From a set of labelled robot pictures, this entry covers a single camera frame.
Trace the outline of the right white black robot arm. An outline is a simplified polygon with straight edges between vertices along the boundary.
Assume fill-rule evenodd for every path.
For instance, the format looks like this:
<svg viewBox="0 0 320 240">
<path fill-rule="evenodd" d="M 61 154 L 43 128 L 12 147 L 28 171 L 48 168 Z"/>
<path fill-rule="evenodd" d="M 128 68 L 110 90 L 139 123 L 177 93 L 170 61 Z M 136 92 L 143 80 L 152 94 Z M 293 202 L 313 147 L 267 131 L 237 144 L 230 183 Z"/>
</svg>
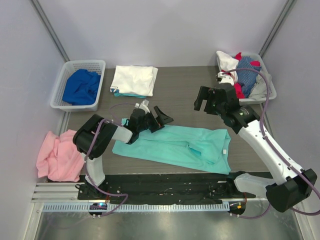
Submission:
<svg viewBox="0 0 320 240">
<path fill-rule="evenodd" d="M 263 118 L 250 105 L 240 105 L 231 84 L 201 86 L 194 110 L 199 111 L 203 101 L 206 102 L 204 112 L 221 117 L 226 126 L 252 147 L 272 176 L 263 178 L 241 172 L 225 186 L 230 197 L 250 193 L 266 198 L 275 210 L 283 213 L 311 193 L 320 194 L 315 188 L 317 174 L 312 169 L 303 169 L 286 154 L 265 129 Z"/>
</svg>

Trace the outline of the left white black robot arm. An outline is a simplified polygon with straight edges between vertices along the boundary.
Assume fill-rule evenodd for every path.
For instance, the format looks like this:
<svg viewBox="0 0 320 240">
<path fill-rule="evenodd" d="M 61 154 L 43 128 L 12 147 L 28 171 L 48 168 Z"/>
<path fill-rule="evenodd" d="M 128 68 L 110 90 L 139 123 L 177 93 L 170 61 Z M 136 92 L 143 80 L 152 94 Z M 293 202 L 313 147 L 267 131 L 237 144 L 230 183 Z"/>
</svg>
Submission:
<svg viewBox="0 0 320 240">
<path fill-rule="evenodd" d="M 84 171 L 88 192 L 100 200 L 105 195 L 112 197 L 125 196 L 121 193 L 108 193 L 103 171 L 102 155 L 112 140 L 131 145 L 141 132 L 149 130 L 154 133 L 172 123 L 174 119 L 154 107 L 156 116 L 145 103 L 137 104 L 130 117 L 124 123 L 115 123 L 98 114 L 94 114 L 74 135 L 73 144 L 79 153 L 84 155 Z"/>
</svg>

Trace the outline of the teal t shirt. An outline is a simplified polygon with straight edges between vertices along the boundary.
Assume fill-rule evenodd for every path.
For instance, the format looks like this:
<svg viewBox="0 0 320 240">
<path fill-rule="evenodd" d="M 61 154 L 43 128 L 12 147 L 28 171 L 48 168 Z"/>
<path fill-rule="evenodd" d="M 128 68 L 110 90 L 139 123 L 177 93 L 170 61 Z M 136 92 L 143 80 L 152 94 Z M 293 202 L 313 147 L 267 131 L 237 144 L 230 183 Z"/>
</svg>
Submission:
<svg viewBox="0 0 320 240">
<path fill-rule="evenodd" d="M 209 173 L 228 175 L 231 137 L 227 129 L 167 125 L 142 131 L 132 144 L 117 140 L 112 153 Z"/>
</svg>

